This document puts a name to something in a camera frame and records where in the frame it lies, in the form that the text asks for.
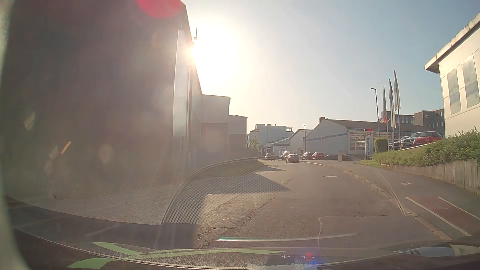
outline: curb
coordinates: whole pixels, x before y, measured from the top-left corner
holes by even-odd
[[[395,203],[395,205],[397,205],[397,207],[400,208],[399,203],[397,203],[395,199],[392,199],[392,198],[384,191],[383,188],[375,186],[370,180],[368,180],[368,179],[366,179],[366,178],[363,178],[363,177],[361,177],[361,176],[358,176],[358,175],[352,173],[351,171],[347,171],[347,170],[344,170],[344,169],[341,169],[341,168],[338,168],[338,167],[335,167],[335,166],[325,165],[325,164],[320,164],[320,163],[313,163],[313,162],[306,162],[306,161],[304,161],[304,162],[305,162],[305,163],[316,164],[316,165],[320,165],[320,166],[325,166],[325,167],[334,168],[334,169],[337,169],[337,170],[341,171],[342,173],[344,173],[344,174],[346,174],[346,175],[352,176],[353,178],[357,179],[359,182],[370,185],[370,187],[373,189],[373,191],[377,192],[378,194],[381,194],[381,195],[385,196],[387,199],[391,200],[393,203]],[[402,206],[400,209],[403,209],[403,211],[404,211],[406,214],[411,215],[411,216],[412,216],[413,218],[415,218],[418,222],[420,222],[423,226],[425,226],[425,228],[427,228],[427,230],[429,230],[430,232],[432,232],[434,235],[440,237],[440,239],[442,239],[442,240],[451,240],[451,238],[448,237],[448,235],[446,235],[445,233],[443,233],[442,231],[440,231],[439,229],[437,229],[437,228],[436,228],[435,226],[433,226],[430,222],[426,221],[424,218],[420,217],[417,213],[413,212],[413,211],[410,210],[409,208],[407,208],[407,207],[405,207],[405,206]]]

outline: green bush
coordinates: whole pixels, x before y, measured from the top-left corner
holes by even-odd
[[[387,138],[377,138],[373,143],[375,147],[375,153],[382,153],[388,151],[388,139]]]
[[[468,159],[476,159],[480,164],[480,133],[475,128],[424,147],[375,153],[372,159],[380,163],[410,166],[430,166]]]

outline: street lamp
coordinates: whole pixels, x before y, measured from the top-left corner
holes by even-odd
[[[375,88],[370,88],[375,90],[375,105],[377,105],[377,138],[380,138],[380,122],[378,121],[378,99],[377,99],[377,89]]]
[[[303,140],[305,141],[305,150],[303,152],[305,153],[307,152],[307,126],[303,125],[303,131],[305,132],[303,136]]]

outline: parked car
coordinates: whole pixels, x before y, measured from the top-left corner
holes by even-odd
[[[265,160],[276,160],[276,156],[274,153],[267,153],[265,155]]]
[[[290,151],[283,152],[283,154],[280,156],[280,159],[286,160],[289,154],[290,154]]]
[[[325,155],[322,152],[313,153],[312,160],[324,160]]]
[[[439,141],[442,139],[440,133],[436,131],[428,131],[420,134],[418,137],[413,140],[413,146],[429,144],[431,142]]]
[[[406,138],[410,138],[410,136],[403,136],[398,142],[394,142],[393,150],[400,150],[400,142],[403,142]]]
[[[300,157],[297,154],[289,154],[288,157],[285,159],[285,162],[286,163],[292,163],[292,162],[299,163],[300,162]]]
[[[303,159],[303,160],[311,160],[311,159],[312,159],[312,156],[313,156],[313,153],[312,153],[312,152],[305,152],[305,153],[303,153],[301,159]]]
[[[409,148],[409,147],[412,147],[413,146],[413,141],[415,140],[416,137],[420,136],[420,134],[424,133],[424,131],[422,132],[416,132],[414,134],[412,134],[412,136],[404,139],[402,142],[401,142],[401,146],[402,148]]]

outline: fence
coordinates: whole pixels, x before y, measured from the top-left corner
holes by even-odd
[[[392,165],[392,170],[435,178],[480,195],[478,167],[476,160],[467,160],[425,167]]]

